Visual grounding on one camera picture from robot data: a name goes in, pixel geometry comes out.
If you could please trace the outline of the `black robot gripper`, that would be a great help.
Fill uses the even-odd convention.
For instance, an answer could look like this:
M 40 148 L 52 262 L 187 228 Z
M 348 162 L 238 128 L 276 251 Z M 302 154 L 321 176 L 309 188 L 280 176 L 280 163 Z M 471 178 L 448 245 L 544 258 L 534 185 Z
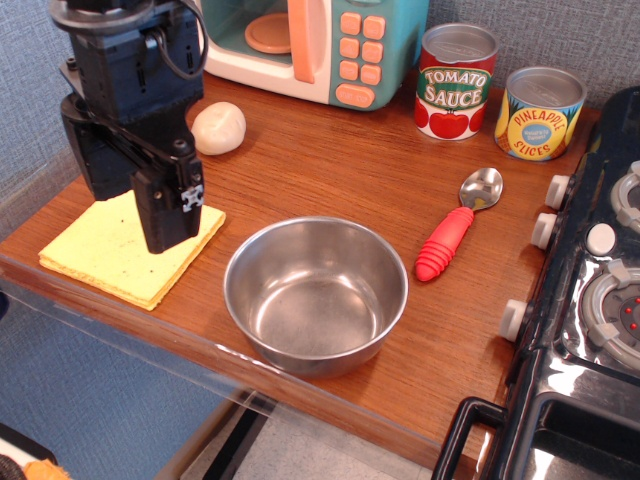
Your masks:
M 152 254 L 197 236 L 204 175 L 184 116 L 203 95 L 201 12 L 62 9 L 59 27 L 73 49 L 61 117 L 94 199 L 133 187 Z

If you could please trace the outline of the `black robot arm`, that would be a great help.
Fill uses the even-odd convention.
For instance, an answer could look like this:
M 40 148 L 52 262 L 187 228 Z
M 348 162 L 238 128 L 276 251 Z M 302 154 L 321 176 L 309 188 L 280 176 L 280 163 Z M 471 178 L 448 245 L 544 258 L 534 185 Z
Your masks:
M 133 192 L 153 254 L 197 236 L 204 173 L 186 114 L 204 94 L 201 11 L 192 1 L 52 1 L 49 14 L 73 50 L 61 117 L 93 197 Z

